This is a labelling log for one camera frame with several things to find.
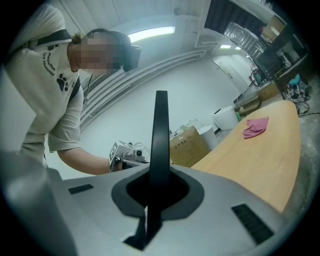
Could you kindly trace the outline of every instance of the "black curtain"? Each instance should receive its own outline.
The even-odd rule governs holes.
[[[250,30],[257,37],[266,26],[260,19],[228,0],[211,0],[204,27],[223,34],[229,22]]]

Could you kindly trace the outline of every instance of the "ceiling light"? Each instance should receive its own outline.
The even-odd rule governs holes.
[[[225,49],[229,49],[231,47],[231,45],[228,44],[221,44],[220,48],[225,48]]]
[[[156,27],[156,28],[151,28],[147,30],[142,30],[133,34],[129,34],[128,37],[130,38],[131,43],[133,43],[146,38],[151,38],[151,37],[166,35],[166,34],[173,34],[175,30],[176,30],[175,26]]]

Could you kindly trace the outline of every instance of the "door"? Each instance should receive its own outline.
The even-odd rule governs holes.
[[[228,64],[226,61],[221,61],[217,59],[213,59],[213,62],[217,64],[221,68],[221,71],[228,76],[228,78],[234,84],[235,88],[237,88],[237,90],[240,93],[243,94],[246,90],[249,89],[249,86],[247,85],[246,81],[230,64]]]

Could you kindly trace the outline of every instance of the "wooden tabletop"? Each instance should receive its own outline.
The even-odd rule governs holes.
[[[244,139],[247,120],[265,117],[269,117],[266,131]],[[192,168],[237,182],[281,213],[296,181],[300,149],[296,107],[282,100],[246,116]]]

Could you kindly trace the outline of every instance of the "pink towel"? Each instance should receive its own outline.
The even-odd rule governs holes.
[[[269,117],[247,120],[246,124],[250,127],[243,131],[243,138],[249,139],[262,134],[267,128],[268,121]]]

